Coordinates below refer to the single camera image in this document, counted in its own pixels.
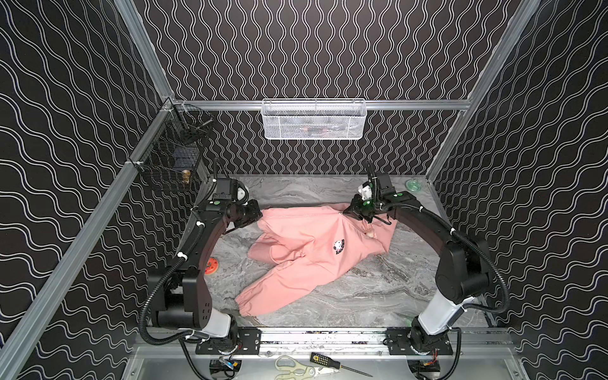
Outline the pink zip-up jacket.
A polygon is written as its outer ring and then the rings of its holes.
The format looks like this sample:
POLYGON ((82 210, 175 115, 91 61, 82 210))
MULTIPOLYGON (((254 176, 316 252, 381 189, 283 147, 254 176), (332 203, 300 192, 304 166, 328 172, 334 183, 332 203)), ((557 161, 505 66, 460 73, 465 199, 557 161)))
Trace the pink zip-up jacket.
POLYGON ((248 257, 271 269, 235 299, 244 317, 270 314, 344 275, 370 255, 387 253, 397 226, 345 215, 346 203, 269 208, 248 257))

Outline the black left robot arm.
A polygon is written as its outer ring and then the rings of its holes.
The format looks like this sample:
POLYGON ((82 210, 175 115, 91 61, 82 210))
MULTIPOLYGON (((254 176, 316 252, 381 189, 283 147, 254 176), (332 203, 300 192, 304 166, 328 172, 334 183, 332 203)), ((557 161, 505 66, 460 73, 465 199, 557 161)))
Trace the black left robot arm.
POLYGON ((219 239, 255 223, 262 212, 240 180, 216 179, 213 189, 193 208, 192 229, 172 264, 149 275, 138 324, 141 338, 149 345, 177 340, 183 344, 208 341, 220 352, 238 347, 238 324, 213 307, 205 270, 219 239))

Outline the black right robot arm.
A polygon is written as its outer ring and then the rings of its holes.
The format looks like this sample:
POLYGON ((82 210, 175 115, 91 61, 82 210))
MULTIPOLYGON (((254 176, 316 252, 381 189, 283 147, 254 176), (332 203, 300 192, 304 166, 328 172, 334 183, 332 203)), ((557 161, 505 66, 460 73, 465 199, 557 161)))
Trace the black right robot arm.
POLYGON ((367 222, 387 215, 408 226, 438 254, 437 291, 412 322, 414 338, 426 342, 438 337, 467 310, 501 314, 510 307, 507 282, 490 257, 486 242, 454 229, 412 193, 397 191, 389 175, 370 171, 345 214, 367 222))

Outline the green transparent lid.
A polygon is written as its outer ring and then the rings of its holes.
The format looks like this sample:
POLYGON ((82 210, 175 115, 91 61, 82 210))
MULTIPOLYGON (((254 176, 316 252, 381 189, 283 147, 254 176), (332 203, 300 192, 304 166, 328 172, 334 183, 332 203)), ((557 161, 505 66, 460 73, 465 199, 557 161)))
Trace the green transparent lid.
POLYGON ((410 178, 405 182, 407 190, 411 193, 419 193, 423 189, 423 182, 416 178, 410 178))

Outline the red tape roll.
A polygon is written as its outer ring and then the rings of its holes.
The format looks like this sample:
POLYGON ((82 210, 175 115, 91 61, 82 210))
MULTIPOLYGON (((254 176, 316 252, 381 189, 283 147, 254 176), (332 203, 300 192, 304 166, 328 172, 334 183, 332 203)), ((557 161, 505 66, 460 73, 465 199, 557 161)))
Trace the red tape roll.
POLYGON ((210 257, 209 260, 207 261, 207 266, 206 269, 204 271, 205 275, 211 275, 215 272, 217 272, 219 269, 219 262, 216 258, 214 257, 210 257))

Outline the small brass bell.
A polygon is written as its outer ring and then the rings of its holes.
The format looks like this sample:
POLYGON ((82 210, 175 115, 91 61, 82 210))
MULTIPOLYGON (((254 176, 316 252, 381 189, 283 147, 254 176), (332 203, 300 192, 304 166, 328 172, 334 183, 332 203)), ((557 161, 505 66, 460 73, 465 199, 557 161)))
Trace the small brass bell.
POLYGON ((189 185, 191 182, 191 176, 192 176, 191 171, 188 169, 185 169, 181 172, 181 175, 182 175, 183 183, 186 185, 189 185))

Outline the black yellow screwdriver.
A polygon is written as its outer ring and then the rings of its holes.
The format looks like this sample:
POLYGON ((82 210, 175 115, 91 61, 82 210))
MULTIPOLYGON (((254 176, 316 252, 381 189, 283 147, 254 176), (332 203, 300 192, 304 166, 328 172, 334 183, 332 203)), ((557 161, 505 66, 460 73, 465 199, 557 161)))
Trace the black yellow screwdriver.
POLYGON ((356 373, 358 375, 363 375, 363 376, 372 378, 372 375, 370 375, 367 372, 363 372, 361 370, 356 370, 354 368, 345 366, 341 362, 331 359, 329 356, 325 356, 320 353, 312 352, 310 354, 310 362, 312 362, 313 364, 318 364, 324 368, 332 368, 332 369, 338 370, 338 371, 346 370, 346 371, 356 373))

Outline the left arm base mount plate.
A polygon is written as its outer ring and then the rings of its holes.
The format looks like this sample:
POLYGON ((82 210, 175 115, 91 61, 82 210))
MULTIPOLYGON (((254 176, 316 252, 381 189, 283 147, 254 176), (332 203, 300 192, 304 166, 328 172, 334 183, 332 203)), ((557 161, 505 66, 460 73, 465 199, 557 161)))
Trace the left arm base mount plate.
POLYGON ((196 345, 199 356, 256 356, 260 352, 262 332, 253 327, 232 329, 227 337, 210 338, 196 345))

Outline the aluminium front rail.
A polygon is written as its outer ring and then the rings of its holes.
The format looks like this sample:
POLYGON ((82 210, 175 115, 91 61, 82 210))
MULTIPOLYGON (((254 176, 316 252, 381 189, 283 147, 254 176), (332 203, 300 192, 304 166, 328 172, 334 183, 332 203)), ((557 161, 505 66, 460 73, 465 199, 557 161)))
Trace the aluminium front rail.
MULTIPOLYGON (((307 359, 319 352, 334 359, 441 359, 456 353, 457 333, 451 331, 427 355, 414 351, 406 328, 243 328, 234 359, 307 359)), ((463 328, 462 359, 509 359, 515 348, 506 329, 463 328)))

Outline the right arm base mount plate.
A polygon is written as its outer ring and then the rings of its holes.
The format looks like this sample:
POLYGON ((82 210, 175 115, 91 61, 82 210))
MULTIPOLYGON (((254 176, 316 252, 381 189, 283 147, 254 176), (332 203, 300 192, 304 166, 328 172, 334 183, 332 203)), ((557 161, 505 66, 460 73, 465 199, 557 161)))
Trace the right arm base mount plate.
POLYGON ((453 348, 447 332, 427 335, 421 328, 389 328, 383 344, 391 356, 451 356, 453 348))

